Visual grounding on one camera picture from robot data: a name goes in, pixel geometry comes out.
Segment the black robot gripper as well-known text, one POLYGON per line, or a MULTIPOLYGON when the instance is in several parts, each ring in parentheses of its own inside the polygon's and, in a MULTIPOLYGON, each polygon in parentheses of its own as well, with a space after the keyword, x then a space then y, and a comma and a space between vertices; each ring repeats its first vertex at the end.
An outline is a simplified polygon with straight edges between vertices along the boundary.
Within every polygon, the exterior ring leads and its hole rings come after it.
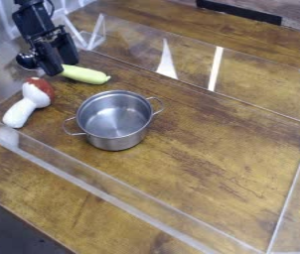
POLYGON ((39 67, 55 76, 64 70, 62 59, 64 64, 78 64, 78 51, 64 26, 52 22, 53 11, 47 10, 44 1, 55 8, 51 0, 13 0, 19 9, 12 19, 25 42, 35 47, 39 67))

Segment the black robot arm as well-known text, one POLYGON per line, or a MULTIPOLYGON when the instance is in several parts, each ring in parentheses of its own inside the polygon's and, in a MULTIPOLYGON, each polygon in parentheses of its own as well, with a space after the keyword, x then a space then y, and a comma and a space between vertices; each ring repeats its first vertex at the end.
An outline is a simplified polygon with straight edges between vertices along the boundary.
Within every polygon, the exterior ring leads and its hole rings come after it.
POLYGON ((29 45, 27 54, 16 55, 17 64, 25 69, 40 68, 48 76, 64 71, 63 64, 78 64, 78 52, 64 25, 55 25, 44 0, 15 0, 19 10, 12 19, 29 45))

